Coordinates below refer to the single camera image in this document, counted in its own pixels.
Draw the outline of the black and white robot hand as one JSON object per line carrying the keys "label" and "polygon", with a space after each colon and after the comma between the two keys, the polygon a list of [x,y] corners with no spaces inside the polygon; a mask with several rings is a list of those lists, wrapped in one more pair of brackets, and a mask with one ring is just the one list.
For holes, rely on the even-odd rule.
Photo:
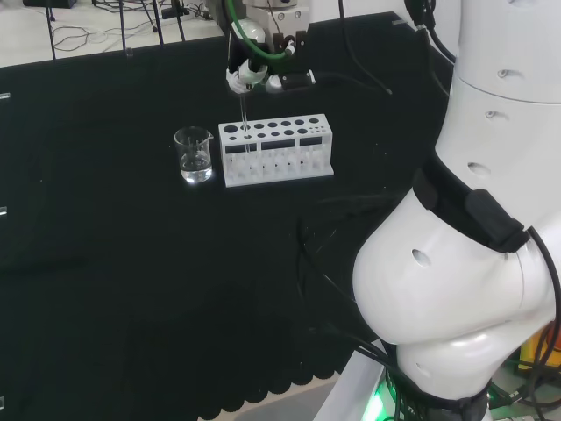
{"label": "black and white robot hand", "polygon": [[299,60],[309,29],[307,1],[221,1],[228,37],[226,82],[245,96],[304,89],[316,83]]}

